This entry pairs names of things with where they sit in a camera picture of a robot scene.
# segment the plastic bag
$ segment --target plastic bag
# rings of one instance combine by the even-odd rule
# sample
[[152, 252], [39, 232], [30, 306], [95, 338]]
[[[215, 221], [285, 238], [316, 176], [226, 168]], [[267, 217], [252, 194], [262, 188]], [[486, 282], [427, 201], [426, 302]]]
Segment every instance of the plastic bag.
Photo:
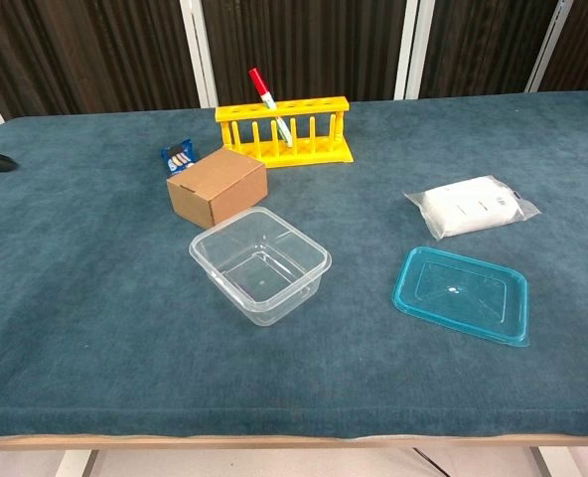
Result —
[[493, 176], [476, 177], [426, 192], [404, 194], [404, 197], [420, 208], [426, 227], [437, 240], [527, 221], [540, 214], [534, 204]]

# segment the gray floor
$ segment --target gray floor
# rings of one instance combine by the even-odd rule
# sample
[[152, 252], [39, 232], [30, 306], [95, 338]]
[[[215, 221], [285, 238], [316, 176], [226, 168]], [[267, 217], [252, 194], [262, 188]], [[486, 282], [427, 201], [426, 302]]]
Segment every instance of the gray floor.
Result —
[[[424, 447], [452, 477], [543, 477], [527, 448]], [[572, 448], [588, 477], [588, 447]], [[54, 477], [59, 451], [0, 452], [0, 477]], [[322, 450], [152, 450], [100, 452], [91, 477], [375, 476], [438, 477], [407, 448]]]

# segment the red marker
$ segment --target red marker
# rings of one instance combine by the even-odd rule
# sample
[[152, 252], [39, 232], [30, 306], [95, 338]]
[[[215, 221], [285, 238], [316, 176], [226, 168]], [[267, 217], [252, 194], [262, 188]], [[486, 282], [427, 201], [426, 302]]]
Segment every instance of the red marker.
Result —
[[[265, 84], [265, 81], [261, 77], [261, 73], [258, 72], [258, 68], [253, 68], [248, 73], [250, 74], [252, 82], [254, 83], [254, 86], [256, 86], [256, 90], [261, 96], [261, 100], [263, 101], [263, 104], [265, 104], [265, 107], [268, 109], [276, 109], [274, 98], [267, 88], [267, 84]], [[290, 134], [290, 130], [280, 116], [276, 116], [276, 125], [278, 126], [278, 131], [281, 133], [281, 137], [287, 144], [287, 147], [292, 147], [292, 134]]]

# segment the box flap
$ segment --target box flap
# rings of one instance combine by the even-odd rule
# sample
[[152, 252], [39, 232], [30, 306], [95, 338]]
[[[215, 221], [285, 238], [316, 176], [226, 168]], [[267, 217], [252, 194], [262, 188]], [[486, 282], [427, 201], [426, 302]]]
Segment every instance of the box flap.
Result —
[[222, 148], [168, 182], [209, 201], [261, 166], [251, 157]]

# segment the brown cardboard box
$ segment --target brown cardboard box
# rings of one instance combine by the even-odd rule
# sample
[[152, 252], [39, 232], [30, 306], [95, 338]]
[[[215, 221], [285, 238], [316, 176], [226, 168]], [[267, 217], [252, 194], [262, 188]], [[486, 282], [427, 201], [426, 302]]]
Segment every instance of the brown cardboard box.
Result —
[[175, 213], [205, 229], [267, 196], [265, 164], [224, 148], [166, 184]]

